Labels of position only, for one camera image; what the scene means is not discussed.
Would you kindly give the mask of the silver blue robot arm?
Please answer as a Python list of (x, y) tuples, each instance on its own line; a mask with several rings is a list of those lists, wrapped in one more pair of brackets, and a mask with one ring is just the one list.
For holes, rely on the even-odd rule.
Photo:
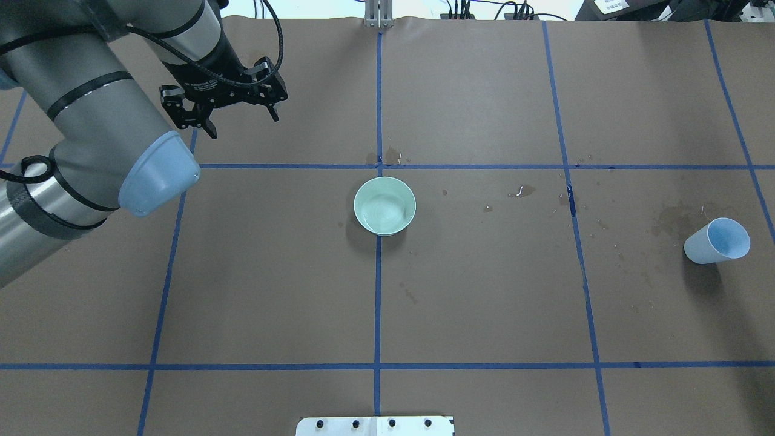
[(2, 285), (126, 209), (147, 216), (201, 168), (179, 130), (211, 138), (235, 103), (288, 98), (277, 60), (241, 64), (227, 1), (3, 1), (2, 89), (21, 88), (63, 139), (2, 171)]

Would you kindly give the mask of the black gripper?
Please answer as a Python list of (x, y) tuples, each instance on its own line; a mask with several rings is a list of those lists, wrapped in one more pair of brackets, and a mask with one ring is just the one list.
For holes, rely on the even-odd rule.
[(202, 128), (213, 140), (218, 138), (218, 133), (209, 118), (211, 113), (236, 103), (262, 105), (272, 121), (278, 122), (279, 107), (288, 99), (288, 92), (279, 72), (271, 72), (274, 67), (269, 57), (259, 58), (253, 67), (239, 67), (239, 74), (233, 80), (246, 80), (251, 85), (249, 88), (235, 87), (214, 78), (197, 84), (162, 85), (160, 103), (175, 126)]

